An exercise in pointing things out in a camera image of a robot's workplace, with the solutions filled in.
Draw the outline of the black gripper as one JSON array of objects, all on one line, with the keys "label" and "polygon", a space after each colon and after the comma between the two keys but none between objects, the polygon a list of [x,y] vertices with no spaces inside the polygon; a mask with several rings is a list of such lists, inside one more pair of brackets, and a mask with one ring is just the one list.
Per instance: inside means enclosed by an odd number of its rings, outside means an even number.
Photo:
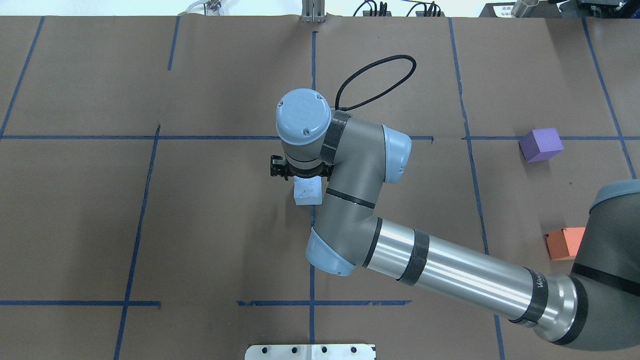
[{"label": "black gripper", "polygon": [[284,161],[284,169],[281,177],[286,181],[294,177],[302,179],[325,177],[330,179],[333,174],[333,164],[324,162],[319,157],[308,161],[300,161],[290,157],[286,153],[282,160]]}]

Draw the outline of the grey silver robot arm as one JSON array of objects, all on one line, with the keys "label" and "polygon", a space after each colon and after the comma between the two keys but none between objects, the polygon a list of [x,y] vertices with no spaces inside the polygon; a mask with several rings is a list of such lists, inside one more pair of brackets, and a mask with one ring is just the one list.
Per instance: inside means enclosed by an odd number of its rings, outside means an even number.
[{"label": "grey silver robot arm", "polygon": [[411,171],[407,134],[330,107],[309,88],[278,102],[276,130],[284,157],[273,176],[326,177],[310,230],[307,260],[318,271],[349,276],[362,267],[410,287],[486,310],[533,330],[543,341],[604,352],[639,345],[639,180],[594,194],[569,274],[532,268],[468,249],[380,215],[380,194]]}]

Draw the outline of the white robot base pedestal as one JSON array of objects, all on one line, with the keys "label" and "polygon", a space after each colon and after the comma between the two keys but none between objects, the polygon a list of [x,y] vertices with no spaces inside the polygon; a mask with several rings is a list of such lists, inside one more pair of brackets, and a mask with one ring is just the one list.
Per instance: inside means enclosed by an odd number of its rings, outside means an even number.
[{"label": "white robot base pedestal", "polygon": [[377,360],[377,347],[365,343],[257,344],[245,360]]}]

